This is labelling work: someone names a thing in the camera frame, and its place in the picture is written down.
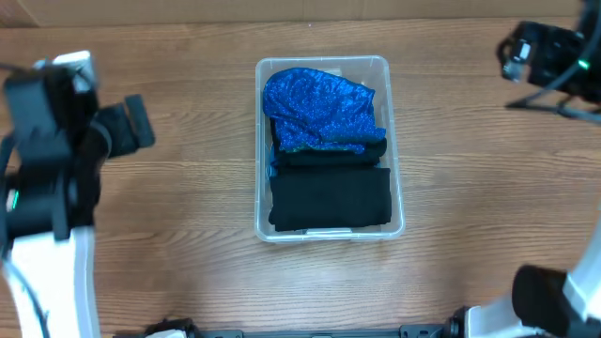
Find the green led indicator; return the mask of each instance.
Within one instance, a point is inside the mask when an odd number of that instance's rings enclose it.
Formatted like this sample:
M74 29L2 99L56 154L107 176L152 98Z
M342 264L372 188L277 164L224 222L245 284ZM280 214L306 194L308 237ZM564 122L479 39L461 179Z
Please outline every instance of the green led indicator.
M12 199L12 209L17 207L17 201L19 200L19 191L15 191L15 198Z
M590 63L584 61L584 60L579 60L578 64L584 69L584 70L588 70L589 67L591 66Z

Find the plastic bin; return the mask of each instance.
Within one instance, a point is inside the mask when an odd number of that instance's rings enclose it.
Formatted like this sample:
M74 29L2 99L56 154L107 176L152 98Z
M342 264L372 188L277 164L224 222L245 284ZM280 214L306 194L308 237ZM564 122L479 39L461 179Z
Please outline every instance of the plastic bin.
M381 158L382 167L391 168L391 195L393 216L390 223L364 228L308 229L276 232L268 221L272 201L270 189L270 149L271 130L263 114L262 91L265 83L274 73L295 67L320 69L334 75L343 76L352 82L366 85L376 90L374 114L376 124L386 128L388 149ZM266 58L256 65L256 183L254 198L254 230L256 235L267 242L295 242L323 239L378 240L394 239L405 230L401 175L396 152L394 129L394 108L391 94L391 80L388 62L381 56L341 56L341 57L302 57Z

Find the black fabric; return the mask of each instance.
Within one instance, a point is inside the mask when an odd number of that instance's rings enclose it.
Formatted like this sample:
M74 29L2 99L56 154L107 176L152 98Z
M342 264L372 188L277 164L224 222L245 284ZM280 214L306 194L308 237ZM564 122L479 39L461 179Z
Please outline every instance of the black fabric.
M280 169L286 167L308 167L324 165L365 165L374 166L379 163L379 158L386 153L387 141L374 144L366 144L362 154L355 154L351 150L301 150L297 152L285 152L280 150L280 141L275 137L275 122L270 119L271 138L273 139L273 150L275 163L273 166Z
M364 227L392 217L389 168L289 170L272 177L270 223L276 231Z

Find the wood grain tabletop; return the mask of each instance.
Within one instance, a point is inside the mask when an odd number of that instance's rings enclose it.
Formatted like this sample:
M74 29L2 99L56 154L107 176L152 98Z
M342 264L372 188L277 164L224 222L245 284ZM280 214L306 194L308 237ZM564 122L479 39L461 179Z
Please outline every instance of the wood grain tabletop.
M574 19L537 21L570 26ZM1 29L0 60L88 49L103 104L144 95L155 147L102 170L102 332L166 316L203 329L395 328L508 292L524 263L569 269L590 238L601 129L506 111L513 19ZM407 231L275 245L254 234L254 71L270 56L379 54L391 66ZM0 132L10 130L2 98ZM20 336L7 287L0 337Z

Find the blue sequined fabric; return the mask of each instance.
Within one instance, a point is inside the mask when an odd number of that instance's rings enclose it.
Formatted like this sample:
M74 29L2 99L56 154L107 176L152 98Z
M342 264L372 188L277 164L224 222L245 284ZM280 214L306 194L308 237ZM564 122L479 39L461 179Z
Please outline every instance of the blue sequined fabric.
M352 150L376 143L386 130L376 127L375 91L316 69L277 72L265 84L263 112L275 121L280 149Z

